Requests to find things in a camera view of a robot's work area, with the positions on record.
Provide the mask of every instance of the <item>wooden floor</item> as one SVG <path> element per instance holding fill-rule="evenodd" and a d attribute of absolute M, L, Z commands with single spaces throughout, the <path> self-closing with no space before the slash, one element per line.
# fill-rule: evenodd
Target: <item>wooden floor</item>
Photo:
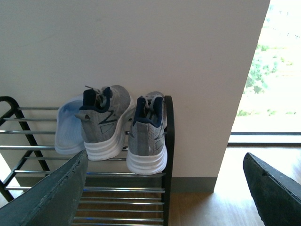
<path fill-rule="evenodd" d="M 214 193 L 173 193 L 169 225 L 263 226 L 242 169 L 247 152 L 301 182 L 301 148 L 227 148 Z"/>

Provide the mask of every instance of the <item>gray sneaker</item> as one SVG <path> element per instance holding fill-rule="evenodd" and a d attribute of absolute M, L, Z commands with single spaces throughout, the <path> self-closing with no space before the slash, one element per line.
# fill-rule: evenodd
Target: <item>gray sneaker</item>
<path fill-rule="evenodd" d="M 81 119 L 89 160 L 106 160 L 122 151 L 125 126 L 134 110 L 134 100 L 122 86 L 84 91 L 83 106 L 75 116 Z"/>
<path fill-rule="evenodd" d="M 165 127 L 163 94 L 152 92 L 138 98 L 128 136 L 127 167 L 131 172 L 151 175 L 164 170 L 167 163 Z"/>

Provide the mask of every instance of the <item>shoe tongue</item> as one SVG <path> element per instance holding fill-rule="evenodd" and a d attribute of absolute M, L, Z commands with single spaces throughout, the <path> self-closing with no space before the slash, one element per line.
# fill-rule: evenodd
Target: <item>shoe tongue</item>
<path fill-rule="evenodd" d="M 162 101 L 163 98 L 159 96 L 148 99 L 149 111 L 146 115 L 146 118 L 153 120 L 153 116 L 159 117 L 161 115 L 160 106 L 162 106 Z"/>
<path fill-rule="evenodd" d="M 110 105 L 110 98 L 112 97 L 112 91 L 110 87 L 103 90 L 101 94 L 98 95 L 97 99 L 101 109 L 104 109 L 106 105 Z"/>
<path fill-rule="evenodd" d="M 141 116 L 142 117 L 146 117 L 146 118 L 149 118 L 150 114 L 154 114 L 156 113 L 156 105 L 157 105 L 157 102 L 158 100 L 156 100 L 157 97 L 139 97 L 138 98 L 138 103 L 137 104 L 140 104 L 142 106 L 142 109 L 141 109 Z"/>

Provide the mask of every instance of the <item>white slipper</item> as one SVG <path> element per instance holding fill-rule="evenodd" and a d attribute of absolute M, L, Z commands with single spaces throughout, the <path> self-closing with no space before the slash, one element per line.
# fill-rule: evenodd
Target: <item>white slipper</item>
<path fill-rule="evenodd" d="M 58 109 L 56 117 L 55 150 L 60 154 L 75 154 L 85 149 L 81 136 L 79 113 L 83 105 L 83 95 L 68 100 Z"/>

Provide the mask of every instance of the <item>n logo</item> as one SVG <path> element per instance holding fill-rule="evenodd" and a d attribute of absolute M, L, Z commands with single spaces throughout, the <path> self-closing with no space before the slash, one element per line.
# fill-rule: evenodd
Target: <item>n logo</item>
<path fill-rule="evenodd" d="M 98 123 L 98 125 L 100 125 L 100 130 L 102 134 L 108 132 L 114 126 L 114 122 L 117 121 L 117 119 L 108 120 L 114 114 L 114 111 L 108 112 L 110 112 L 110 114 L 100 123 Z"/>

